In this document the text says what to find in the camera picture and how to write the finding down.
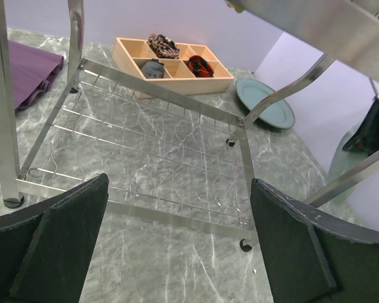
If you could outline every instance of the gray cloth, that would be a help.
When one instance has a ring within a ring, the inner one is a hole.
[[[141,71],[147,79],[163,78],[164,63],[161,63],[157,59],[152,59],[143,65]]]

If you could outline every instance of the purple cloth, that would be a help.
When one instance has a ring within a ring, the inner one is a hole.
[[[34,49],[13,41],[8,42],[14,109],[26,109],[35,97],[51,89],[63,67],[63,56]]]

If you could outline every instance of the marble tile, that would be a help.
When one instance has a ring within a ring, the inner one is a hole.
[[[9,30],[9,38],[68,56],[66,38],[21,30]],[[112,60],[112,46],[85,42],[83,55],[116,68]],[[243,69],[231,68],[230,72],[236,79],[252,78],[252,74]],[[65,84],[66,69],[60,72],[50,92],[40,96],[29,109],[17,113],[21,163]],[[211,131],[203,126],[196,128],[191,121],[181,121],[175,116],[160,121],[157,109],[127,102],[124,96],[129,94],[129,90],[120,88],[119,94],[122,97],[109,97],[100,104],[101,95],[87,90],[77,105],[75,95],[68,96],[66,108],[106,120],[112,123],[111,127],[100,128],[98,121],[87,118],[68,119],[67,113],[61,111],[56,124],[103,141],[65,133],[59,140],[61,131],[52,128],[32,166],[47,165],[49,170],[56,169],[80,179],[89,179],[106,171],[111,184],[136,194],[150,191],[166,201],[184,198],[212,210],[224,209],[226,220],[233,226],[238,225],[237,219],[230,220],[237,213],[233,212],[231,205],[237,194],[242,214],[251,215],[245,188],[238,185],[238,190],[234,191],[228,186],[232,180],[230,177],[241,179],[242,176],[238,176],[241,170],[232,170],[225,164],[230,159],[238,163],[238,146],[229,154],[224,132]],[[194,97],[233,114],[244,115],[236,102],[234,84],[225,93]],[[155,101],[153,105],[160,109],[165,106],[161,101]],[[190,114],[186,118],[195,121],[197,116]],[[326,174],[293,130],[273,132],[255,124],[248,131],[248,138],[256,176],[287,195],[305,199],[326,183]],[[164,139],[168,143],[160,144]],[[51,159],[51,147],[54,145],[57,148]],[[220,160],[217,162],[216,157],[201,158],[197,150],[219,155]],[[143,157],[141,151],[152,156]],[[185,168],[181,167],[181,163],[185,163]],[[199,173],[201,168],[208,172]],[[29,178],[65,189],[79,183],[79,180],[51,175],[34,176]],[[154,200],[132,199],[132,195],[118,191],[111,191],[110,195],[116,201],[138,203],[140,206],[140,203],[147,203],[148,207],[149,203],[153,203],[151,207],[172,213],[182,211],[169,203],[157,205]],[[216,204],[216,198],[223,201],[222,207]],[[36,201],[37,197],[28,196],[26,205]],[[348,205],[328,203],[322,209],[344,220],[363,224]],[[0,191],[0,215],[8,212],[3,206]],[[201,211],[189,209],[183,212],[201,218],[204,215]],[[239,240],[106,213],[81,302],[272,302],[259,247],[246,254],[239,249]]]

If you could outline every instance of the metal rack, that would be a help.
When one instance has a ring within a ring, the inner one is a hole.
[[[233,2],[329,56],[323,55],[304,76],[268,96],[243,118],[82,59],[83,1],[68,0],[68,84],[20,166],[0,0],[0,182],[4,204],[21,206],[20,193],[48,198],[104,171],[111,180],[108,211],[255,241],[248,199],[255,173],[247,128],[269,105],[308,86],[336,59],[379,81],[379,20],[370,15],[379,12],[379,0],[370,1],[372,5],[365,7],[369,12],[343,0]],[[136,91],[152,99],[136,100]],[[92,105],[90,111],[82,100]],[[50,131],[57,133],[48,143]],[[68,155],[77,163],[78,172],[68,170],[70,162],[60,161],[70,141],[76,148]],[[101,160],[83,163],[82,155],[97,145],[103,151]],[[40,152],[46,160],[37,163]],[[141,183],[133,176],[138,167],[143,173]],[[306,202],[320,206],[378,169],[379,151]],[[219,183],[226,184],[227,190],[216,191]]]

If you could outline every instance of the lavender wall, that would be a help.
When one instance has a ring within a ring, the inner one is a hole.
[[[69,36],[67,0],[5,0],[9,27]],[[147,39],[163,33],[177,42],[207,44],[226,66],[252,71],[282,31],[237,14],[223,0],[85,0],[87,41],[113,45],[115,37]]]
[[[284,33],[255,76],[278,90],[304,74],[321,54]],[[362,122],[373,97],[367,77],[335,62],[308,88],[287,98],[295,112],[295,130],[327,171],[341,138]],[[348,202],[379,230],[379,172],[360,183]]]

